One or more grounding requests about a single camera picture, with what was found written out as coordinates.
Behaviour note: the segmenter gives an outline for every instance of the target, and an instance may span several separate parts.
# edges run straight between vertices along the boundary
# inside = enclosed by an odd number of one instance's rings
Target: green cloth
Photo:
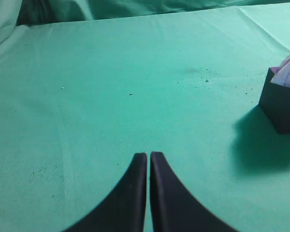
[[[0,43],[12,33],[22,0],[0,0]]]
[[[71,22],[283,2],[290,0],[24,0],[18,23]]]
[[[0,232],[68,227],[153,150],[239,231],[290,232],[290,135],[256,107],[289,53],[290,3],[16,27],[0,44]]]

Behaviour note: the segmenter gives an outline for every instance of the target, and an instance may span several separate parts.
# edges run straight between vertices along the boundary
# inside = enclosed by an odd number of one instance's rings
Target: green fabric backdrop
[[[290,0],[24,0],[18,23],[70,22],[283,2]]]

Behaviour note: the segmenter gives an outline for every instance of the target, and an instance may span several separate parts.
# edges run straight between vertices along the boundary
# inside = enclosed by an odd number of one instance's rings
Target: black box
[[[290,133],[290,88],[271,83],[278,67],[269,68],[259,106],[275,127],[277,133]]]

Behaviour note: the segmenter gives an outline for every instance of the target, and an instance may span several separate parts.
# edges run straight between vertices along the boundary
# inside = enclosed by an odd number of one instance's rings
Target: purple object
[[[269,68],[259,106],[280,134],[290,133],[290,87],[275,84],[272,79],[279,67]]]

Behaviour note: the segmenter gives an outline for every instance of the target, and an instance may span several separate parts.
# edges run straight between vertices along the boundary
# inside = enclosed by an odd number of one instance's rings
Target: green tablecloth
[[[17,27],[0,45],[0,231],[68,227],[156,150],[235,228],[290,232],[290,135],[256,107],[289,53],[290,3]]]

